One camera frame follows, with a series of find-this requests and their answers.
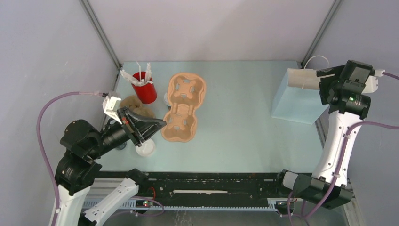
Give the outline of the brown cardboard cup carrier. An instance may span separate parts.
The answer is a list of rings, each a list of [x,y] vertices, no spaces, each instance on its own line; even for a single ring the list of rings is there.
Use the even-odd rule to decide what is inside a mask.
[[[167,123],[161,129],[169,142],[191,141],[197,130],[196,110],[202,106],[207,92],[206,81],[195,73],[180,72],[172,76],[166,93],[170,110],[164,115]]]

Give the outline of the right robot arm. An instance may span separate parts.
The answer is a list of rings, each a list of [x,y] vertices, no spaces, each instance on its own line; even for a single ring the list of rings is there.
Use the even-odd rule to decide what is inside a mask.
[[[323,153],[312,175],[282,170],[274,183],[280,197],[294,197],[334,209],[348,203],[353,192],[347,189],[347,168],[358,128],[367,117],[371,98],[364,95],[367,81],[374,75],[372,65],[349,60],[346,64],[316,70],[319,95],[329,105],[329,128]]]

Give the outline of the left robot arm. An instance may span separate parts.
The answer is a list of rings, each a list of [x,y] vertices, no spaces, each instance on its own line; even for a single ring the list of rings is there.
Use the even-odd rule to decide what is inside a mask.
[[[101,226],[128,199],[147,194],[147,175],[132,169],[98,204],[81,212],[86,196],[102,168],[96,160],[127,141],[142,147],[167,124],[162,119],[138,115],[127,107],[116,113],[119,120],[110,120],[101,131],[86,120],[73,121],[66,127],[60,140],[66,152],[55,172],[58,195],[51,223],[53,226]]]

